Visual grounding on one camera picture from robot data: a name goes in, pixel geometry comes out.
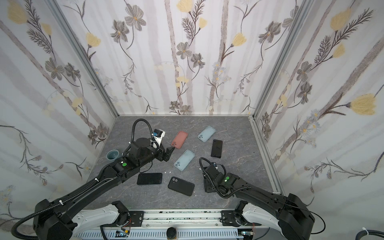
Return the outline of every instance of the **white cable tie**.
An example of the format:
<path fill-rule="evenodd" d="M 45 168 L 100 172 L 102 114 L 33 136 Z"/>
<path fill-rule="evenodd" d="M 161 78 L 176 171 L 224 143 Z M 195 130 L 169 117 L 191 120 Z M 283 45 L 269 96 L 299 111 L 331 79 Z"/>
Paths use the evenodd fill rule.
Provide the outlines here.
<path fill-rule="evenodd" d="M 365 227 L 362 227 L 362 229 L 367 232 L 367 235 L 369 235 L 369 232 L 368 232 L 368 230 Z"/>

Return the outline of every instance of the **pink phone case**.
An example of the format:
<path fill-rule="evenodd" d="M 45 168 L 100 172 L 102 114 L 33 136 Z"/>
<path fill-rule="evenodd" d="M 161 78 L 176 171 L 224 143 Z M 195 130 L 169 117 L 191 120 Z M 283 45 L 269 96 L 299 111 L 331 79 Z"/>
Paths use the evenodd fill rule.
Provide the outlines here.
<path fill-rule="evenodd" d="M 188 133 L 183 132 L 183 131 L 179 131 L 179 133 L 176 135 L 175 139 L 173 139 L 171 146 L 173 146 L 175 148 L 181 148 L 181 146 L 183 146 L 183 143 L 184 143 L 185 139 L 187 138 L 187 136 L 188 136 Z"/>

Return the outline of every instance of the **gray marble tabletop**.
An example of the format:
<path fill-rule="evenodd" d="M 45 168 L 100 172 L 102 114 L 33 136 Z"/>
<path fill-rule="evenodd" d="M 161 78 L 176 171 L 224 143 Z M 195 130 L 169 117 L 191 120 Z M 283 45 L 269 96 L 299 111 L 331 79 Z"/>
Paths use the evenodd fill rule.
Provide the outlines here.
<path fill-rule="evenodd" d="M 153 161 L 153 166 L 148 173 L 163 173 L 161 185 L 137 185 L 137 175 L 135 175 L 97 198 L 87 206 L 88 209 L 100 208 L 116 200 L 120 200 L 128 209 L 235 208 L 240 199 L 236 197 L 223 199 L 216 193 L 204 191 L 203 176 L 199 169 L 200 157 L 223 164 L 227 172 L 236 174 L 257 187 L 272 191 L 250 122 L 246 116 L 118 117 L 89 179 L 95 178 L 100 169 L 108 163 L 105 158 L 108 151 L 117 149 L 121 153 L 127 147 L 131 138 L 132 123 L 138 118 L 149 121 L 152 129 L 162 129 L 166 132 L 162 140 L 165 148 L 170 146 L 179 131 L 187 132 L 188 137 L 180 149 L 175 149 L 168 162 Z M 215 128 L 216 132 L 209 140 L 202 142 L 197 135 L 208 125 Z M 149 137 L 148 127 L 144 122 L 136 125 L 135 139 L 139 137 Z M 214 139 L 223 141 L 221 159 L 210 156 Z M 187 149 L 194 152 L 196 156 L 184 171 L 180 171 L 174 166 L 174 163 Z M 150 165 L 142 167 L 141 171 L 148 169 Z M 195 184 L 191 197 L 168 189 L 168 183 L 173 176 Z"/>

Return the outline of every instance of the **wallpaper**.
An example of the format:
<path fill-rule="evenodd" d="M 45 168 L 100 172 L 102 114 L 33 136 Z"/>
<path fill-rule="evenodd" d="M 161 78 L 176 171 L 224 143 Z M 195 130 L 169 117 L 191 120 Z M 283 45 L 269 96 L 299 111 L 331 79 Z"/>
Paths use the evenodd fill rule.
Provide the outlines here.
<path fill-rule="evenodd" d="M 326 222 L 383 229 L 384 2 L 316 0 L 257 115 L 286 193 Z M 316 217 L 313 232 L 323 228 Z"/>
<path fill-rule="evenodd" d="M 43 1 L 0 6 L 0 229 L 9 231 L 87 181 L 114 117 Z"/>
<path fill-rule="evenodd" d="M 58 0 L 120 114 L 253 114 L 301 1 Z"/>

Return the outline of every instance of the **light blue phone case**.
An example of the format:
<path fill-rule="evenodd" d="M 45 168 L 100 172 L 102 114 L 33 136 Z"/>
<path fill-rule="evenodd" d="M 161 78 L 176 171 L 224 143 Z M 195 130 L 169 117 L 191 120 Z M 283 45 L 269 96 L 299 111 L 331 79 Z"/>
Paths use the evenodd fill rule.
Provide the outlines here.
<path fill-rule="evenodd" d="M 197 136 L 197 138 L 199 138 L 203 142 L 206 142 L 215 132 L 216 129 L 211 126 L 208 126 Z"/>
<path fill-rule="evenodd" d="M 195 154 L 190 151 L 186 150 L 180 157 L 179 159 L 175 162 L 175 167 L 180 169 L 180 171 L 183 171 L 189 164 L 189 162 L 195 157 Z"/>

